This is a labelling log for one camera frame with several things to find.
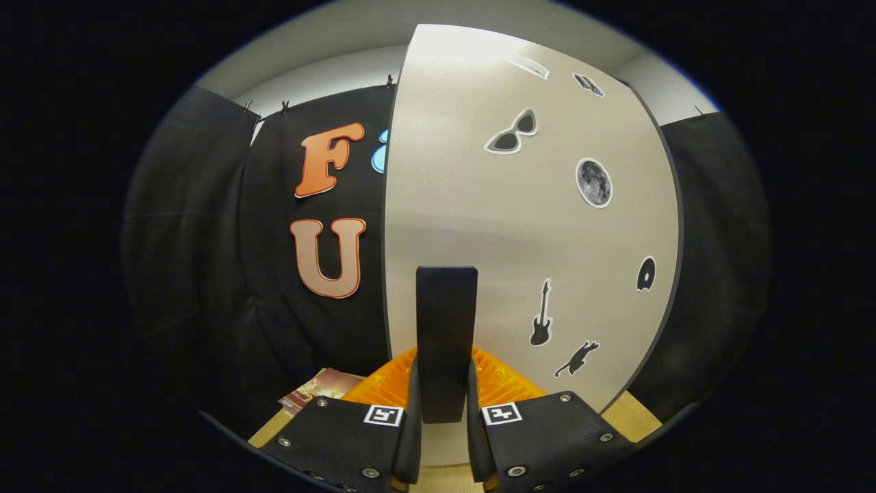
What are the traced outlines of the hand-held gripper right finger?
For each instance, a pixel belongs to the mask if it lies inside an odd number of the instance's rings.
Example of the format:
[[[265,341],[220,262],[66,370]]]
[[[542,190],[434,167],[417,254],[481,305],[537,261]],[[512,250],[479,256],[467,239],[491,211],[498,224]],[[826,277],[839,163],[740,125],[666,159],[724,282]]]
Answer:
[[[485,492],[570,492],[636,445],[571,390],[547,394],[473,349],[468,453]]]

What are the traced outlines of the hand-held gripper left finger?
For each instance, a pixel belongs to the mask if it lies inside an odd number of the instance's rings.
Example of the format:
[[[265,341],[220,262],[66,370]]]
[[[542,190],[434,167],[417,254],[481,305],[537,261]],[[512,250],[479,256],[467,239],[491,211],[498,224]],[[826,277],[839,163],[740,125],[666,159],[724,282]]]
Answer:
[[[329,489],[407,492],[420,479],[420,382],[416,349],[340,399],[315,396],[260,449]]]

